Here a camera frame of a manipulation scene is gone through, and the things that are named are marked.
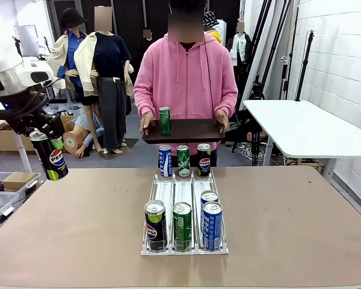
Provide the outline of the dark brown serving tray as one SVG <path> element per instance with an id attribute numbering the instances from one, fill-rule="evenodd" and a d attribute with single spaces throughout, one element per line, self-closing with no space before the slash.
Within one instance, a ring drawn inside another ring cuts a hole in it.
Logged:
<path id="1" fill-rule="evenodd" d="M 171 135 L 161 135 L 160 122 L 154 120 L 149 135 L 143 135 L 142 139 L 148 144 L 211 143 L 219 142 L 224 136 L 215 119 L 171 119 Z"/>

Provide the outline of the mannequin navy top grey trousers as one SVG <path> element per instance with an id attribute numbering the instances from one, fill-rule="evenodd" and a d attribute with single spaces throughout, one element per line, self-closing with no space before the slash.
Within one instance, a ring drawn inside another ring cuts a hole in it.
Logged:
<path id="1" fill-rule="evenodd" d="M 120 154 L 119 147 L 126 146 L 126 86 L 131 83 L 132 57 L 124 40 L 112 33 L 112 17 L 111 7 L 94 8 L 94 32 L 78 46 L 74 61 L 84 96 L 99 97 L 105 149 Z"/>

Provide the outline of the black Pepsi can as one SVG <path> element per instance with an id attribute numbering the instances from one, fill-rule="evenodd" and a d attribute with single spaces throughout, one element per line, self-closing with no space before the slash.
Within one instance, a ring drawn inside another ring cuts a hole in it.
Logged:
<path id="1" fill-rule="evenodd" d="M 65 177 L 69 170 L 62 150 L 54 149 L 50 139 L 37 129 L 30 134 L 29 138 L 42 164 L 47 179 L 57 181 Z"/>
<path id="2" fill-rule="evenodd" d="M 211 147 L 207 143 L 201 143 L 197 147 L 197 174 L 207 177 L 211 170 Z"/>
<path id="3" fill-rule="evenodd" d="M 150 249 L 155 252 L 167 247 L 167 224 L 165 205 L 161 200 L 150 200 L 145 204 L 145 222 Z"/>

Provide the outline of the cardboard box with wood slats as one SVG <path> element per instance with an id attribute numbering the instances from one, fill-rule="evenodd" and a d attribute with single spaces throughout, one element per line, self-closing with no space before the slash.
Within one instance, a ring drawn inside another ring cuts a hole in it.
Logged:
<path id="1" fill-rule="evenodd" d="M 72 131 L 74 128 L 73 120 L 76 116 L 61 116 L 61 121 L 64 126 L 64 131 L 69 132 Z M 16 152 L 18 151 L 17 143 L 14 138 L 15 133 L 10 128 L 9 125 L 5 125 L 4 127 L 0 128 L 0 151 L 1 152 Z M 31 143 L 29 137 L 24 135 L 20 135 L 20 139 L 22 144 L 25 147 L 27 153 L 34 154 L 34 147 Z"/>

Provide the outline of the green Chilsung cider can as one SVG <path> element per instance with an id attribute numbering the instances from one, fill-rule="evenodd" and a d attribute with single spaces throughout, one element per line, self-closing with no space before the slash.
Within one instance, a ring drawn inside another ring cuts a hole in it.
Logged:
<path id="1" fill-rule="evenodd" d="M 191 206 L 186 202 L 177 202 L 173 207 L 173 236 L 175 250 L 185 252 L 191 249 L 191 230 Z"/>
<path id="2" fill-rule="evenodd" d="M 171 135 L 171 118 L 169 107 L 159 108 L 159 122 L 161 127 L 161 135 Z"/>
<path id="3" fill-rule="evenodd" d="M 190 176 L 190 152 L 187 145 L 182 144 L 177 147 L 177 166 L 180 177 L 187 178 Z"/>

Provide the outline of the person in pink hoodie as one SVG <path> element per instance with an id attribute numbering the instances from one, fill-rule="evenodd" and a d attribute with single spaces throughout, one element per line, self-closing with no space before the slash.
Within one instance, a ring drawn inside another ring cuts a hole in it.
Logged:
<path id="1" fill-rule="evenodd" d="M 135 88 L 153 94 L 154 119 L 216 119 L 214 99 L 237 90 L 227 49 L 203 30 L 206 0 L 169 0 L 168 32 L 143 55 Z"/>

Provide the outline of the black stand pole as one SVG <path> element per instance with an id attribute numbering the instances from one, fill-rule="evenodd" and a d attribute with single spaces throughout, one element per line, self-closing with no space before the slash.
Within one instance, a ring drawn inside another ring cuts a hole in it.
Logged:
<path id="1" fill-rule="evenodd" d="M 304 83 L 304 77 L 305 77 L 305 74 L 306 74 L 307 64 L 309 62 L 309 54 L 310 54 L 310 49 L 311 49 L 311 46 L 312 46 L 313 38 L 314 38 L 314 30 L 310 30 L 309 31 L 309 36 L 307 38 L 306 50 L 304 52 L 304 58 L 303 58 L 302 66 L 301 66 L 300 77 L 299 77 L 299 80 L 298 80 L 298 86 L 297 86 L 295 99 L 294 99 L 294 101 L 296 101 L 296 102 L 300 101 L 301 91 L 302 91 L 302 88 L 303 88 L 303 83 Z"/>

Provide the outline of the mannequin yellow hoodie patterned hat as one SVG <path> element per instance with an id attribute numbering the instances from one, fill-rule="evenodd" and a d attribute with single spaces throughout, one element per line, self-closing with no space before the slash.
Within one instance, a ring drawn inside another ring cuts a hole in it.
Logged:
<path id="1" fill-rule="evenodd" d="M 206 11 L 203 18 L 203 29 L 224 45 L 226 39 L 226 23 L 218 21 L 213 11 Z"/>

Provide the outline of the leaning black poles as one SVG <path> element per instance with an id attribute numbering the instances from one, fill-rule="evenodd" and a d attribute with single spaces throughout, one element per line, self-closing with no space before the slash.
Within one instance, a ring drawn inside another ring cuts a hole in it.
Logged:
<path id="1" fill-rule="evenodd" d="M 260 76 L 259 81 L 265 84 L 265 99 L 271 89 L 272 71 L 276 62 L 277 50 L 293 5 L 294 0 L 265 0 L 265 8 L 260 15 L 259 28 L 254 35 L 255 53 L 248 81 L 252 89 L 255 77 Z"/>

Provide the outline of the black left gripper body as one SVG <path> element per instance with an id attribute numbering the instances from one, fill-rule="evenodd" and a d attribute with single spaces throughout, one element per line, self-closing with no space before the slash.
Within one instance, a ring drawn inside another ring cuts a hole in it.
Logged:
<path id="1" fill-rule="evenodd" d="M 60 115 L 32 113 L 24 117 L 10 120 L 10 126 L 17 134 L 27 137 L 35 130 L 44 133 L 50 139 L 60 138 L 65 130 Z"/>

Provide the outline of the white height-adjustable table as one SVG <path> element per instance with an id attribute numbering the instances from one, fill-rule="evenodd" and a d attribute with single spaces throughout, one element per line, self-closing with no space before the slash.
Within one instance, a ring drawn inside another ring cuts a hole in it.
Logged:
<path id="1" fill-rule="evenodd" d="M 324 160 L 322 176 L 330 181 L 338 159 L 361 157 L 361 129 L 308 101 L 243 102 L 268 135 L 263 166 L 273 145 L 290 158 Z"/>
<path id="2" fill-rule="evenodd" d="M 4 109 L 4 107 L 0 103 L 0 110 L 3 110 L 3 109 Z M 6 124 L 7 124 L 6 121 L 0 120 L 0 128 L 4 127 Z M 20 158 L 22 160 L 24 171 L 31 172 L 32 168 L 31 168 L 31 165 L 29 163 L 29 159 L 28 159 L 28 156 L 26 154 L 25 147 L 24 147 L 24 145 L 22 143 L 22 139 L 21 139 L 20 135 L 16 134 L 14 131 L 13 131 L 13 135 L 14 135 L 14 139 L 16 141 L 17 150 L 18 150 Z"/>

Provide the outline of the blue Pocari Sweat can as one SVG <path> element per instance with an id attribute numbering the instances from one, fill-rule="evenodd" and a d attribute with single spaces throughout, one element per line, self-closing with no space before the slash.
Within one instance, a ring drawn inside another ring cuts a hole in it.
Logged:
<path id="1" fill-rule="evenodd" d="M 171 161 L 171 147 L 169 145 L 163 144 L 158 148 L 158 159 L 161 176 L 165 178 L 171 177 L 173 170 Z"/>
<path id="2" fill-rule="evenodd" d="M 219 250 L 221 243 L 223 208 L 218 202 L 203 205 L 203 247 L 205 250 Z"/>
<path id="3" fill-rule="evenodd" d="M 207 202 L 219 202 L 219 195 L 216 191 L 205 190 L 200 195 L 200 204 L 203 207 Z"/>

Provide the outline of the white plastic can dispenser rack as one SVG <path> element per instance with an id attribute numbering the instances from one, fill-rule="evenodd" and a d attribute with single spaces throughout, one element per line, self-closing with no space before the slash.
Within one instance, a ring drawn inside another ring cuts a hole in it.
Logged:
<path id="1" fill-rule="evenodd" d="M 162 250 L 151 249 L 150 237 L 154 236 L 152 227 L 143 226 L 142 256 L 164 255 L 218 255 L 228 254 L 229 248 L 226 241 L 225 227 L 221 228 L 219 248 L 215 251 L 206 250 L 201 232 L 201 194 L 206 190 L 217 191 L 214 174 L 207 178 L 200 178 L 194 172 L 190 177 L 181 178 L 176 172 L 172 177 L 165 178 L 155 172 L 148 201 L 158 200 L 164 204 L 166 216 L 167 245 Z M 172 209 L 178 202 L 185 202 L 191 206 L 191 240 L 190 248 L 186 251 L 176 249 L 174 236 L 174 223 Z"/>

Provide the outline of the person's left forearm pink sleeve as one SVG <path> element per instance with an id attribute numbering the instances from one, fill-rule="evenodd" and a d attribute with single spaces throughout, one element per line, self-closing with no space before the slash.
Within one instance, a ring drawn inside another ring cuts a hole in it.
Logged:
<path id="1" fill-rule="evenodd" d="M 231 117 L 235 111 L 237 101 L 237 90 L 225 90 L 214 99 L 214 114 L 217 115 L 219 111 L 226 113 L 227 117 Z"/>

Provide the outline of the white board panel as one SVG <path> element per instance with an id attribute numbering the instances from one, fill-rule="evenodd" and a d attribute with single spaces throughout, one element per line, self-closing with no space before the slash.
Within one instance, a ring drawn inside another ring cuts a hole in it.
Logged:
<path id="1" fill-rule="evenodd" d="M 15 25 L 16 38 L 20 41 L 23 57 L 35 57 L 39 54 L 39 38 L 35 25 Z"/>

